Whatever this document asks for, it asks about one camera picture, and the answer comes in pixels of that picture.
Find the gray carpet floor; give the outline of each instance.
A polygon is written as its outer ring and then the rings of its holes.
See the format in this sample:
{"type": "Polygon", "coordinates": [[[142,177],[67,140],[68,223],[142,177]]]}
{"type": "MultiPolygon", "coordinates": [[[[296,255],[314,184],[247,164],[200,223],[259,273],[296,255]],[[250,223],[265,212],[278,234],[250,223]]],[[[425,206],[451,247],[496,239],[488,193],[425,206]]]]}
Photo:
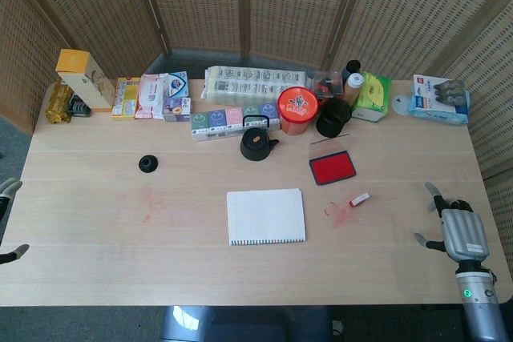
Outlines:
{"type": "MultiPolygon", "coordinates": [[[[175,51],[159,57],[148,73],[186,70],[203,78],[212,65],[307,70],[308,67],[235,54],[175,51]]],[[[0,179],[22,173],[30,138],[0,119],[0,179]]],[[[9,213],[0,227],[3,236],[9,213]]],[[[333,318],[344,325],[344,341],[465,340],[461,306],[335,306],[333,318]]],[[[164,308],[159,307],[0,307],[0,341],[150,341],[158,340],[164,308]]]]}

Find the bottle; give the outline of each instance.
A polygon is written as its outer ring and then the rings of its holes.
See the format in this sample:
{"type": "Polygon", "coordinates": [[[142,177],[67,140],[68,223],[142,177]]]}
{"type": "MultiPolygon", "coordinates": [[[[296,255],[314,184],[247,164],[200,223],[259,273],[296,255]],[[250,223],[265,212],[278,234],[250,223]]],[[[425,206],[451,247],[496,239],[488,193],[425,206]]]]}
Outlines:
{"type": "Polygon", "coordinates": [[[342,84],[345,84],[347,78],[351,74],[354,74],[355,72],[360,72],[361,68],[362,65],[360,64],[359,60],[349,60],[345,68],[342,70],[342,84]]]}
{"type": "Polygon", "coordinates": [[[350,106],[353,106],[360,95],[360,88],[363,85],[363,76],[359,73],[351,74],[344,86],[344,99],[350,106]]]}

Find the red canister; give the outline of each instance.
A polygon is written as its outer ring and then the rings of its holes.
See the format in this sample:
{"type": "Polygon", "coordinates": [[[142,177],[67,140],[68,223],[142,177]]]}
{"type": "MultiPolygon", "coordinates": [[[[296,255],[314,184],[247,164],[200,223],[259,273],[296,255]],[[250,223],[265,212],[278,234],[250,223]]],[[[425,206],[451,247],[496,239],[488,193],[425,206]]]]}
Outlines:
{"type": "Polygon", "coordinates": [[[318,110],[317,97],[304,87],[290,87],[278,98],[281,129],[289,135],[298,135],[306,130],[318,110]]]}

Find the white bottle cap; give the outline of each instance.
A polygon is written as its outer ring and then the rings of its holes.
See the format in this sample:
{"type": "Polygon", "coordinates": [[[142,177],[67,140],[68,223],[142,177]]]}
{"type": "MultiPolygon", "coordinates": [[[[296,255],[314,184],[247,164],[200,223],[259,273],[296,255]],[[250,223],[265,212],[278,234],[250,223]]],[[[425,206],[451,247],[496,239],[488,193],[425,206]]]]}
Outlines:
{"type": "Polygon", "coordinates": [[[347,85],[351,88],[360,88],[363,84],[363,76],[358,72],[351,74],[347,78],[347,85]]]}

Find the pink package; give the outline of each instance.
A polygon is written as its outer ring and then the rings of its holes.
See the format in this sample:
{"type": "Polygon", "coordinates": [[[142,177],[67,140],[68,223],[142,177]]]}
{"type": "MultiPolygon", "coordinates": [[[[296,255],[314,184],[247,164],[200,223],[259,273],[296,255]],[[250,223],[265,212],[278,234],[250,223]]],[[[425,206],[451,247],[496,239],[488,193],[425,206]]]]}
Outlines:
{"type": "Polygon", "coordinates": [[[137,101],[136,119],[164,119],[164,88],[168,80],[167,74],[144,74],[139,84],[139,100],[137,101]]]}
{"type": "Polygon", "coordinates": [[[226,109],[226,125],[228,128],[242,127],[242,108],[234,107],[226,109]]]}

